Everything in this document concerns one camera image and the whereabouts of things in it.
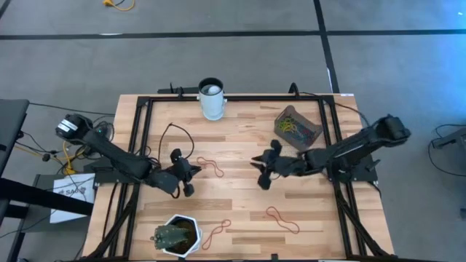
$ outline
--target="wooden tabletop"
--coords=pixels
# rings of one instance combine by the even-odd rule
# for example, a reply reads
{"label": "wooden tabletop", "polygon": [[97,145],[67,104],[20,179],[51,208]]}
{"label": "wooden tabletop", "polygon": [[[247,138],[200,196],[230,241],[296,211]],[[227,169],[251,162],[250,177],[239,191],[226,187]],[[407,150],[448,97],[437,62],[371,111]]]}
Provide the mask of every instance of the wooden tabletop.
{"label": "wooden tabletop", "polygon": [[[136,100],[137,95],[122,95],[116,110],[114,143],[124,150],[128,148]],[[335,100],[356,108],[351,95],[335,95]],[[270,259],[272,253],[277,253],[280,259],[344,258],[333,187],[323,174],[278,178],[272,182],[270,190],[264,191],[257,185],[258,170],[249,164],[251,157],[269,148],[272,139],[284,145],[283,155],[296,153],[296,149],[273,133],[274,119],[290,104],[311,122],[321,124],[319,108],[313,101],[228,102],[223,119],[217,122],[202,116],[198,102],[156,102],[148,139],[151,155],[157,157],[161,134],[172,122],[185,128],[194,139],[195,150],[189,161],[197,164],[199,156],[213,159],[225,176],[218,178],[212,166],[207,166],[194,177],[195,193],[189,198],[181,194],[179,199],[173,199],[157,188],[141,186],[130,260],[176,259],[156,250],[149,239],[155,228],[174,214],[197,219],[204,233],[202,243],[222,220],[232,221],[224,232],[213,236],[208,250],[199,249],[188,256],[190,259]],[[346,108],[337,106],[336,109],[343,138],[358,132],[361,128],[359,116]],[[326,112],[335,142],[328,107]],[[143,119],[141,117],[139,143]],[[323,135],[312,147],[325,147]],[[171,127],[160,149],[162,167],[171,165],[169,155],[174,148],[180,148],[186,156],[191,151],[191,142],[185,133]],[[364,182],[353,185],[363,225],[383,249],[392,253],[379,193]],[[83,255],[91,253],[102,239],[112,188],[113,185],[104,185],[98,189]],[[113,224],[118,190],[119,187],[107,230]],[[278,226],[274,218],[265,213],[269,206],[276,207],[284,220],[297,223],[301,231],[293,234]],[[352,249],[357,254],[354,229],[349,221],[348,224]],[[126,225],[123,225],[117,255],[122,254],[125,233]]]}

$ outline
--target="black metal frame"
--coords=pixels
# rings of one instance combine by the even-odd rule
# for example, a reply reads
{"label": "black metal frame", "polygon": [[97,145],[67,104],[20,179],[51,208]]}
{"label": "black metal frame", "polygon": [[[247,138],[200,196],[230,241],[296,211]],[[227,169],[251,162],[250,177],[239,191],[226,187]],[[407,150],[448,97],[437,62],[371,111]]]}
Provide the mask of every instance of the black metal frame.
{"label": "black metal frame", "polygon": [[[336,140],[340,141],[341,140],[341,130],[338,122],[338,116],[336,113],[336,107],[334,103],[334,98],[332,95],[323,95],[323,96],[311,96],[311,95],[305,95],[301,96],[299,94],[299,91],[296,87],[296,85],[292,85],[289,93],[293,93],[294,95],[225,95],[225,97],[228,99],[229,102],[240,102],[240,101],[290,101],[290,102],[296,102],[296,101],[315,101],[319,105],[319,111],[320,111],[320,118],[323,126],[323,135],[325,138],[325,144],[327,146],[331,145],[331,136],[330,136],[330,130],[328,127],[328,120],[325,112],[325,103],[328,104],[331,112],[331,117],[332,117],[332,123],[335,129],[336,133]],[[135,150],[135,142],[136,142],[136,136],[138,133],[138,126],[139,126],[139,121],[141,119],[141,112],[143,106],[147,106],[146,110],[146,116],[144,119],[144,124],[143,124],[143,131],[142,131],[142,138],[141,138],[141,154],[146,153],[146,145],[147,145],[147,140],[149,137],[149,128],[151,124],[151,115],[152,115],[152,109],[153,105],[156,102],[177,102],[177,101],[197,101],[197,97],[195,95],[189,95],[185,96],[182,95],[182,92],[179,92],[177,96],[167,96],[167,97],[146,97],[146,96],[140,96],[138,97],[138,102],[136,106],[136,111],[135,111],[135,117],[134,117],[134,122],[133,122],[133,129],[131,132],[131,137],[130,137],[130,145],[129,145],[129,152],[134,152]],[[328,176],[329,178],[332,178],[331,174],[331,169],[328,169]],[[336,179],[333,179],[333,188],[335,195],[337,195],[337,192],[341,191],[341,186],[340,182],[338,182]],[[122,191],[124,192],[123,194],[119,195],[119,200],[118,200],[118,206],[117,206],[117,214],[116,216],[119,218],[121,215],[121,211],[123,210],[123,207],[125,205],[125,200],[126,200],[126,194],[127,194],[127,187],[128,184],[123,184],[122,185]],[[136,190],[136,201],[138,200],[138,192],[139,192],[139,185],[135,184],[134,185],[134,190]],[[347,195],[349,199],[349,205],[351,208],[351,211],[356,215],[356,218],[358,218],[358,209],[356,206],[356,200],[355,200],[355,194],[352,188],[351,182],[346,183],[347,187]],[[343,244],[344,244],[344,251],[345,255],[347,258],[352,256],[352,248],[351,248],[351,240],[350,236],[348,233],[348,226],[347,226],[347,221],[345,218],[345,214],[343,209],[340,208],[340,206],[337,205],[337,210],[339,214],[339,222],[341,226],[341,235],[343,239]],[[129,258],[130,255],[130,248],[131,248],[131,242],[132,242],[132,235],[133,235],[133,229],[134,229],[134,222],[135,222],[135,209],[130,213],[129,218],[128,218],[128,223],[127,223],[127,231],[126,231],[126,237],[125,237],[125,243],[124,243],[124,250],[123,250],[123,258]],[[357,241],[358,241],[358,247],[359,247],[359,253],[360,255],[366,255],[366,249],[364,242],[362,238],[360,237],[359,233],[356,231],[356,236],[357,236]],[[114,239],[113,242],[111,243],[111,249],[108,254],[109,257],[115,256],[115,251],[117,248],[117,239]]]}

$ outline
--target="white hexagonal pot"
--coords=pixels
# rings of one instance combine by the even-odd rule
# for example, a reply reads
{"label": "white hexagonal pot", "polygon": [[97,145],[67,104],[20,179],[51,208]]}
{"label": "white hexagonal pot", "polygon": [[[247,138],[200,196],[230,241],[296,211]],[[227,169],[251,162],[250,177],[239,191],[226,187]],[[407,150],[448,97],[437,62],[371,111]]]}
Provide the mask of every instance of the white hexagonal pot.
{"label": "white hexagonal pot", "polygon": [[188,220],[191,220],[193,223],[194,223],[194,227],[196,229],[196,235],[197,235],[197,240],[196,242],[191,246],[191,248],[189,248],[189,250],[184,253],[184,254],[177,254],[177,253],[172,253],[168,250],[166,250],[165,248],[162,249],[162,251],[164,253],[167,253],[167,254],[170,254],[170,255],[175,255],[177,257],[180,257],[180,258],[185,258],[186,256],[188,256],[190,253],[194,253],[196,252],[198,249],[199,249],[199,246],[200,246],[200,243],[201,243],[201,239],[202,239],[202,230],[199,228],[199,226],[197,225],[197,221],[196,219],[194,218],[190,218],[188,216],[185,216],[185,215],[174,215],[173,217],[171,217],[167,223],[165,223],[165,225],[169,225],[171,224],[174,220],[178,219],[178,218],[184,218],[184,219],[188,219]]}

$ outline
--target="white container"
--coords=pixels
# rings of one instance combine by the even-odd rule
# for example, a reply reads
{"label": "white container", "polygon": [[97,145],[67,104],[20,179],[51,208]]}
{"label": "white container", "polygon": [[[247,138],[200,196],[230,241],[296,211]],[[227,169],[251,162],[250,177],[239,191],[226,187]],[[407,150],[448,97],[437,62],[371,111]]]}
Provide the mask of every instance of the white container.
{"label": "white container", "polygon": [[199,250],[199,246],[200,246],[200,244],[201,244],[201,239],[202,239],[202,230],[201,230],[201,229],[199,228],[199,226],[197,225],[196,219],[187,217],[187,216],[185,216],[185,215],[174,215],[173,217],[171,217],[171,218],[167,221],[167,223],[165,223],[165,225],[170,224],[175,218],[185,218],[185,219],[189,219],[189,220],[191,220],[191,221],[194,222],[194,227],[195,227],[196,233],[197,233],[197,241],[192,245],[191,248],[189,248],[189,250],[188,250],[186,253],[181,254],[181,255],[180,255],[180,254],[177,254],[177,253],[172,253],[172,252],[170,252],[170,251],[167,251],[165,248],[163,248],[162,251],[163,251],[164,253],[166,253],[166,254],[175,255],[175,256],[177,256],[177,257],[179,257],[179,258],[186,258],[186,256],[188,256],[189,254],[194,253],[194,252],[196,252],[196,251]]}
{"label": "white container", "polygon": [[207,78],[199,83],[199,96],[202,114],[211,121],[216,121],[224,116],[225,103],[224,84],[215,78]]}

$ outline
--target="rubber band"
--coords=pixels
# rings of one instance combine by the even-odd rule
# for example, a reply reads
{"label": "rubber band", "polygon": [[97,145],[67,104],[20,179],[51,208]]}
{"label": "rubber band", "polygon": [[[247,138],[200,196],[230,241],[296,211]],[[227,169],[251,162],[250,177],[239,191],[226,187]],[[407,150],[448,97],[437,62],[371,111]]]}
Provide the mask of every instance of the rubber band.
{"label": "rubber band", "polygon": [[[278,218],[275,217],[274,215],[270,214],[270,213],[269,213],[269,209],[275,209],[275,212],[277,212],[278,218],[279,218],[281,221],[283,221],[283,222],[285,222],[285,223],[292,223],[293,225],[296,226],[296,228],[297,228],[298,230],[297,230],[297,231],[293,231],[293,230],[291,230],[290,228],[288,228],[288,227],[286,227],[286,226],[280,225],[280,222],[279,222]],[[267,215],[269,215],[269,216],[275,218],[275,220],[277,221],[278,226],[281,226],[281,227],[283,227],[284,229],[289,230],[289,232],[291,232],[291,233],[293,233],[293,234],[298,234],[299,231],[301,230],[301,229],[299,228],[299,226],[298,226],[297,223],[284,220],[284,219],[282,218],[282,216],[280,215],[280,212],[278,212],[278,210],[277,210],[276,207],[268,207],[268,208],[265,210],[265,213],[266,213]]]}
{"label": "rubber band", "polygon": [[217,162],[215,162],[214,160],[207,160],[207,159],[205,159],[204,157],[200,156],[200,157],[198,157],[198,158],[196,159],[196,161],[197,161],[197,164],[200,164],[200,165],[202,166],[202,168],[204,168],[204,169],[207,167],[208,164],[213,165],[213,171],[215,172],[217,178],[222,178],[222,177],[225,175],[225,172],[224,172],[223,170],[221,170],[220,168],[218,168]]}
{"label": "rubber band", "polygon": [[211,233],[210,233],[210,236],[205,240],[204,244],[202,244],[202,249],[203,250],[208,250],[210,248],[210,245],[212,244],[212,237],[214,234],[220,234],[221,232],[224,231],[224,228],[226,227],[229,227],[232,225],[232,221],[229,220],[229,219],[225,219],[224,221],[221,222],[220,226],[217,226],[216,228],[214,228]]}

